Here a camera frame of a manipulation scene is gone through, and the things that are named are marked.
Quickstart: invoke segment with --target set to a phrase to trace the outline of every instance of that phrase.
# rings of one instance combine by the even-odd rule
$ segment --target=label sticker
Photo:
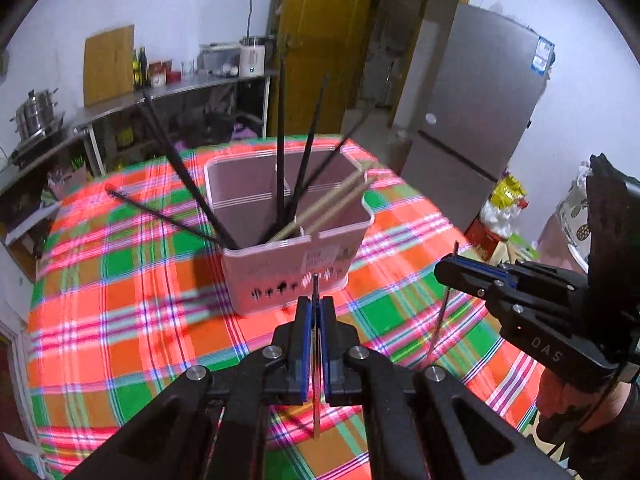
[[[328,267],[335,261],[340,246],[329,245],[313,251],[307,251],[302,259],[302,272]]]
[[[549,63],[549,59],[551,58],[551,51],[553,50],[554,44],[549,40],[545,40],[542,36],[538,38],[538,46],[536,47],[536,53],[533,56],[533,61],[531,61],[531,68],[543,75],[546,70],[546,66]]]

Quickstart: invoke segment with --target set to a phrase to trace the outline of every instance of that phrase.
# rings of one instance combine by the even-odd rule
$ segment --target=bolt
[[[424,375],[425,377],[427,377],[428,380],[434,381],[435,383],[439,383],[440,381],[444,380],[444,378],[447,376],[447,373],[444,371],[444,368],[433,365],[428,367],[424,371]]]
[[[187,378],[192,381],[199,381],[205,375],[207,375],[207,369],[202,365],[195,365],[187,370]]]
[[[267,359],[277,359],[282,355],[282,348],[277,345],[265,346],[262,349],[262,355],[264,355]]]
[[[369,357],[369,349],[365,348],[364,346],[352,346],[351,348],[349,348],[349,355],[354,359],[366,359],[367,357]]]

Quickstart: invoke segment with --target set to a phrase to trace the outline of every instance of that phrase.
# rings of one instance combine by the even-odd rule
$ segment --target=checkered tablecloth
[[[302,138],[287,149],[302,149]],[[322,137],[316,146],[334,146]],[[204,190],[213,157],[272,152],[271,140],[183,153]],[[371,158],[356,144],[344,152]],[[375,212],[350,269],[333,293],[338,319],[398,364],[420,369],[444,288],[436,261],[455,240],[471,250],[438,209],[389,170],[365,200]],[[236,364],[267,345],[294,304],[234,315],[220,256],[201,239],[138,213],[104,192],[111,184],[187,224],[204,215],[164,158],[98,180],[63,203],[35,286],[28,364],[38,434],[57,476],[71,471],[182,371]],[[529,420],[542,368],[497,335],[483,302],[454,292],[436,349],[448,368],[505,420]],[[265,478],[370,478],[360,407],[324,407],[313,440],[310,405],[273,411]]]

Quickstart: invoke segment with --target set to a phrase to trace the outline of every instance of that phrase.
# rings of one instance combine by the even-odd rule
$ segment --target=yellow door
[[[329,81],[318,133],[340,132],[370,0],[283,0],[279,38],[288,38],[285,134],[306,134],[322,77]],[[277,120],[277,88],[271,94],[271,133]]]

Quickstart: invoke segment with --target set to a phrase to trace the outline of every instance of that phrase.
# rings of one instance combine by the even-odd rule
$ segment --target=gray refrigerator
[[[507,167],[553,56],[530,28],[459,4],[433,91],[417,104],[401,176],[461,231]]]

